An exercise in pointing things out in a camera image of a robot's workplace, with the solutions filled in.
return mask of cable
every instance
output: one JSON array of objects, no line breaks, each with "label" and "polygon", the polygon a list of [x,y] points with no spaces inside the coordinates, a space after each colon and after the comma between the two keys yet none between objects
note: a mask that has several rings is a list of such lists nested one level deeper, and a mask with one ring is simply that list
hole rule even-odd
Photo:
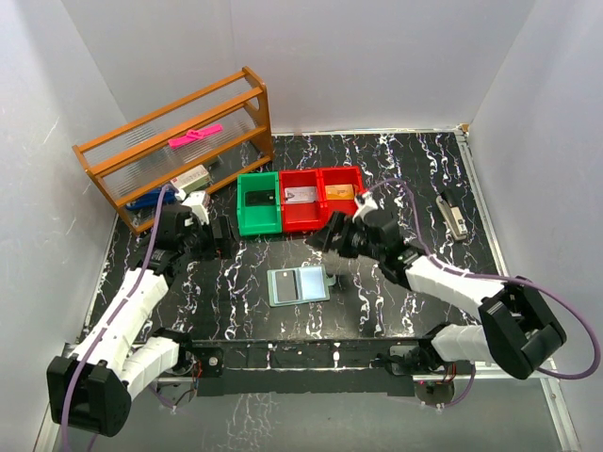
[{"label": "cable", "polygon": [[385,184],[390,184],[390,183],[396,183],[396,184],[401,185],[402,188],[404,189],[404,191],[406,192],[406,194],[408,195],[411,207],[413,209],[413,217],[415,219],[416,240],[421,245],[421,247],[427,254],[430,261],[432,261],[438,268],[440,268],[441,270],[446,271],[447,273],[450,273],[452,275],[463,276],[465,278],[469,278],[472,280],[503,281],[506,283],[514,284],[514,285],[525,285],[527,287],[535,289],[535,290],[547,295],[548,297],[554,299],[559,304],[561,304],[561,306],[563,308],[565,308],[565,310],[567,310],[571,315],[573,315],[576,318],[576,320],[582,325],[582,327],[586,330],[589,338],[591,339],[591,343],[593,344],[593,352],[594,352],[593,362],[588,367],[588,369],[586,369],[583,372],[579,372],[577,374],[563,374],[563,373],[554,372],[554,371],[539,367],[537,369],[539,372],[541,372],[545,375],[548,375],[550,377],[557,378],[557,379],[586,379],[587,377],[590,377],[596,371],[596,369],[601,364],[601,346],[596,337],[595,330],[593,329],[593,327],[589,324],[589,322],[586,320],[586,318],[582,314],[580,314],[578,311],[576,311],[576,309],[572,305],[570,305],[567,301],[565,301],[558,295],[553,294],[552,292],[550,292],[549,290],[545,289],[543,286],[541,286],[535,282],[531,282],[528,280],[522,280],[520,278],[509,277],[509,276],[470,273],[470,272],[467,272],[466,270],[462,270],[456,266],[451,266],[451,265],[441,262],[433,254],[433,252],[430,250],[430,248],[427,246],[427,244],[423,240],[423,236],[421,234],[420,224],[419,224],[419,220],[418,220],[418,213],[417,213],[417,209],[416,209],[415,194],[408,187],[406,182],[399,179],[398,177],[390,177],[390,178],[384,179],[384,180],[380,181],[378,184],[372,186],[371,188],[368,189],[368,191],[373,192],[376,188],[383,186]]},{"label": "cable", "polygon": [[94,443],[96,442],[96,438],[98,438],[98,433],[94,433],[92,438],[90,438],[90,442],[88,443],[88,447],[86,447],[86,452],[90,452],[94,447]]},{"label": "cable", "polygon": [[446,367],[444,369],[444,377],[442,378],[442,381],[440,381],[441,383],[446,383],[446,379],[448,378],[448,368]]},{"label": "cable", "polygon": [[[449,379],[447,379],[448,369],[451,370]],[[442,383],[450,383],[454,380],[455,377],[456,377],[456,363],[452,363],[452,365],[450,367],[446,368],[446,375],[444,376],[444,379],[442,379]]]},{"label": "cable", "polygon": [[174,375],[175,377],[182,377],[184,375],[186,375],[188,372],[192,371],[193,366],[195,365],[195,362],[190,363],[190,367],[186,370],[183,370],[181,373],[176,374],[175,372],[172,372],[171,369],[166,370],[166,372],[170,375]]},{"label": "cable", "polygon": [[191,388],[188,391],[185,391],[182,395],[180,395],[180,397],[178,397],[178,400],[176,400],[175,403],[173,404],[174,408],[178,407],[178,404],[180,402],[182,402],[182,399],[185,398],[187,396],[187,394],[196,393],[196,392],[197,392],[197,390],[195,388]]},{"label": "cable", "polygon": [[444,408],[445,407],[453,407],[454,405],[458,405],[468,396],[469,392],[471,391],[471,388],[473,387],[473,382],[475,381],[475,373],[476,373],[475,365],[471,364],[471,376],[469,377],[469,382],[465,386],[463,392],[461,393],[461,395],[459,395],[457,398],[452,400],[450,403],[444,404]]},{"label": "cable", "polygon": [[149,262],[151,261],[151,256],[153,255],[153,248],[155,246],[155,238],[157,236],[157,226],[159,224],[159,218],[161,216],[161,207],[163,205],[163,198],[166,194],[166,191],[168,191],[169,186],[170,186],[169,184],[164,185],[163,187],[161,187],[161,191],[159,192],[159,198],[157,199],[157,207],[155,209],[155,222],[153,224],[153,229],[151,230],[151,239],[149,242],[149,248],[147,248],[147,252],[144,256],[144,261],[142,262],[142,267],[140,268],[140,273],[136,279],[136,282],[130,289],[130,292],[128,292],[128,294],[125,296],[125,298],[120,302],[117,309],[109,317],[109,319],[106,322],[106,326],[104,326],[101,329],[101,331],[99,332],[99,334],[94,338],[94,341],[92,342],[92,344],[90,345],[88,350],[86,350],[86,353],[84,353],[84,356],[82,356],[80,362],[77,364],[77,367],[75,368],[75,371],[73,372],[72,378],[69,381],[69,386],[67,387],[67,392],[65,393],[65,400],[63,402],[63,412],[61,414],[61,419],[60,419],[60,428],[61,428],[61,436],[62,436],[64,451],[72,450],[71,447],[69,446],[69,432],[68,432],[67,428],[69,426],[69,410],[72,405],[72,398],[73,398],[73,393],[75,391],[75,385],[77,384],[79,376],[81,375],[82,370],[84,370],[84,366],[86,365],[86,362],[88,361],[90,355],[92,354],[92,352],[94,351],[96,346],[98,346],[99,342],[101,342],[101,340],[103,339],[103,336],[105,335],[107,327],[109,325],[111,325],[113,320],[115,320],[115,317],[117,316],[117,314],[119,314],[120,311],[122,310],[123,306],[125,306],[125,303],[129,300],[130,297],[132,297],[136,293],[136,291],[139,288],[140,282],[142,281],[142,278],[144,277],[144,273],[145,273],[147,267],[149,266]]},{"label": "cable", "polygon": [[155,397],[157,397],[159,399],[159,401],[161,402],[161,404],[164,407],[169,408],[170,410],[175,410],[176,407],[175,407],[175,405],[173,405],[171,403],[171,400],[162,396],[153,386],[149,385],[148,388],[149,388],[149,391],[151,391],[155,395]]}]

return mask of red plastic tray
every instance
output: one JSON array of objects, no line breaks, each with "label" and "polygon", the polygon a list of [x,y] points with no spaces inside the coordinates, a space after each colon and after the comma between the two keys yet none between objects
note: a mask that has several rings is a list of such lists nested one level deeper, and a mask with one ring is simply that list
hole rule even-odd
[{"label": "red plastic tray", "polygon": [[[284,232],[315,231],[328,221],[327,206],[324,201],[324,186],[317,169],[280,171],[279,185],[281,187]],[[285,188],[292,186],[315,186],[318,201],[287,204],[285,202]]]},{"label": "red plastic tray", "polygon": [[362,175],[358,167],[334,167],[318,169],[319,177],[322,179],[322,199],[326,202],[327,215],[324,224],[329,221],[333,212],[343,212],[347,215],[354,215],[357,210],[354,200],[329,201],[327,200],[327,190],[325,186],[335,186],[339,184],[352,184],[355,193],[362,193],[365,185],[362,182]]}]

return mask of gray object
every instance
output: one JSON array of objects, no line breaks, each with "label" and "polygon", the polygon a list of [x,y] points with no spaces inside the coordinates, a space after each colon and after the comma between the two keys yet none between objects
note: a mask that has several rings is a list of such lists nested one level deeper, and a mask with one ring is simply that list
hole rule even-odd
[{"label": "gray object", "polygon": [[328,301],[331,298],[330,285],[334,285],[334,277],[327,276],[324,266],[268,270],[269,302],[272,307]]},{"label": "gray object", "polygon": [[452,193],[449,190],[444,190],[440,195],[435,198],[437,208],[440,209],[444,221],[450,229],[452,238],[457,242],[463,241],[467,238],[467,227],[464,223],[463,214],[459,205],[454,200]]}]

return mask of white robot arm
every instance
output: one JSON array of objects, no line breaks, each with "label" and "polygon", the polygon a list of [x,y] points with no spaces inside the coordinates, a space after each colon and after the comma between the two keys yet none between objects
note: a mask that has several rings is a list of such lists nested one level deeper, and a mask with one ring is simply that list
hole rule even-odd
[{"label": "white robot arm", "polygon": [[174,278],[194,260],[228,259],[236,241],[228,217],[209,220],[203,193],[192,193],[182,203],[163,207],[157,225],[155,250],[146,268],[143,240],[135,265],[126,271],[122,287],[90,334],[69,356],[57,356],[46,371],[50,409],[60,423],[68,387],[69,426],[105,436],[117,434],[132,400],[168,369],[188,365],[188,334],[159,329],[132,353],[134,341]]},{"label": "white robot arm", "polygon": [[442,263],[409,245],[398,218],[381,210],[370,192],[356,197],[351,217],[335,212],[322,230],[306,241],[317,250],[342,257],[375,259],[387,280],[428,294],[465,311],[481,325],[443,324],[417,349],[404,356],[380,356],[403,373],[430,372],[457,361],[496,363],[517,379],[526,379],[565,341],[565,332],[535,289],[478,279],[468,270]]}]

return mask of orange wooden rack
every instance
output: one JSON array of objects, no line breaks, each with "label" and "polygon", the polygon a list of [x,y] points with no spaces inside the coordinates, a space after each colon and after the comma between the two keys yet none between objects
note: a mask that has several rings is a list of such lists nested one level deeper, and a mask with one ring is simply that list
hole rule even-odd
[{"label": "orange wooden rack", "polygon": [[[169,139],[212,123],[222,124],[222,132],[177,149],[169,146]],[[133,233],[140,234],[153,226],[153,212],[130,212],[125,208],[129,202],[246,141],[259,152],[258,158],[213,181],[208,193],[274,158],[266,85],[248,67],[86,144],[73,146],[73,151],[122,220]]]}]

